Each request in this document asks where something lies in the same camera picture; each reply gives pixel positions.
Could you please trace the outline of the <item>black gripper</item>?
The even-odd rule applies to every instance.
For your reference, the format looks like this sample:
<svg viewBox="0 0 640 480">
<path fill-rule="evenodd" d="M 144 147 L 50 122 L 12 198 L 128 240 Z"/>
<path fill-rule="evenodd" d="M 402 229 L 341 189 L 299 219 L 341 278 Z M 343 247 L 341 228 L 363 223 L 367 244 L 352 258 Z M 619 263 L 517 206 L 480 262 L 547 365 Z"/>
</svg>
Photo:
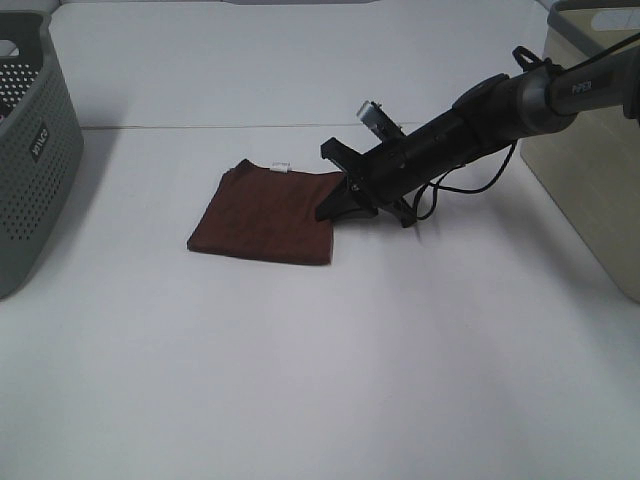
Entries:
<svg viewBox="0 0 640 480">
<path fill-rule="evenodd" d="M 425 154 L 424 138 L 411 134 L 359 153 L 332 137 L 320 153 L 344 178 L 316 207 L 316 221 L 369 219 L 385 210 L 403 227 L 416 223 L 417 214 L 403 196 L 420 184 L 417 161 Z"/>
</svg>

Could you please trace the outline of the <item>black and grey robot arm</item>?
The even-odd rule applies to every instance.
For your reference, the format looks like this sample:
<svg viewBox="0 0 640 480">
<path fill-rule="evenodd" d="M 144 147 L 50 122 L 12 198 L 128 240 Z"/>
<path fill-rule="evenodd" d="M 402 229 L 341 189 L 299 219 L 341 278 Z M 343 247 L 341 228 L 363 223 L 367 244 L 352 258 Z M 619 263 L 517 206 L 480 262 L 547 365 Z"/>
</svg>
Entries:
<svg viewBox="0 0 640 480">
<path fill-rule="evenodd" d="M 448 190 L 445 178 L 480 158 L 512 154 L 523 138 L 568 128 L 584 111 L 620 106 L 639 117 L 639 37 L 632 35 L 568 69 L 519 46 L 513 56 L 523 72 L 497 74 L 459 97 L 445 113 L 405 134 L 374 101 L 359 120 L 379 139 L 359 153 L 331 138 L 321 155 L 344 174 L 316 207 L 317 220 L 372 218 L 386 211 L 403 227 L 431 216 L 419 211 L 426 190 Z"/>
</svg>

